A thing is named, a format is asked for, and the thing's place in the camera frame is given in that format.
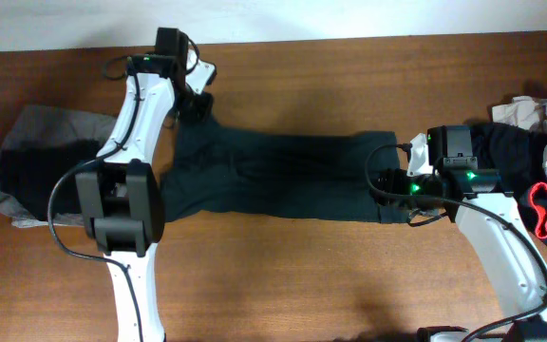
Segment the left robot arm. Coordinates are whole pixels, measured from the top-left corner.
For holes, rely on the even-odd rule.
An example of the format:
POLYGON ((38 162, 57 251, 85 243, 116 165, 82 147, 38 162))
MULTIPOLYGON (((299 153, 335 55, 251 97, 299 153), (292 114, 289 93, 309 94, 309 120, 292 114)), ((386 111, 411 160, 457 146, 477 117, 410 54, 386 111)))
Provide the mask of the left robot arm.
POLYGON ((164 206, 153 171, 166 120, 198 124, 211 114, 217 74, 178 28, 159 28, 150 52, 126 59, 125 98, 94 161, 75 174, 85 231, 111 276, 118 338, 163 341, 155 280, 164 206))

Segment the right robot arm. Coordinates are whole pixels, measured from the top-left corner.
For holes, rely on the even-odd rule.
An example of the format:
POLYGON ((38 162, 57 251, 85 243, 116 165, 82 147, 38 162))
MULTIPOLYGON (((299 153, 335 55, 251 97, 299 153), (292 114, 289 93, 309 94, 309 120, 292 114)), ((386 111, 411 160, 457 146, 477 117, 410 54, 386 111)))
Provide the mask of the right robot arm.
POLYGON ((479 167, 469 127, 433 127, 399 147, 408 168, 366 174, 371 195, 413 215, 441 210, 477 253, 504 314, 474 331, 420 328, 417 340, 547 341, 547 264, 499 171, 479 167))

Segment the black Nike t-shirt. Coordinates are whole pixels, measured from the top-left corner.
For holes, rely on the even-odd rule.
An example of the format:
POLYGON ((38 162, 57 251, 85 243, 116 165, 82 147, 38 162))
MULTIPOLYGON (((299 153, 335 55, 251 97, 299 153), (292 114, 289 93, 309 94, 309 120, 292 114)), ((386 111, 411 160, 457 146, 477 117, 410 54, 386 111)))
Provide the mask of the black Nike t-shirt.
POLYGON ((367 178, 399 167, 392 132, 292 136, 226 127, 214 118, 178 130, 173 166, 160 179, 165 219, 200 211, 286 219, 401 223, 367 178))

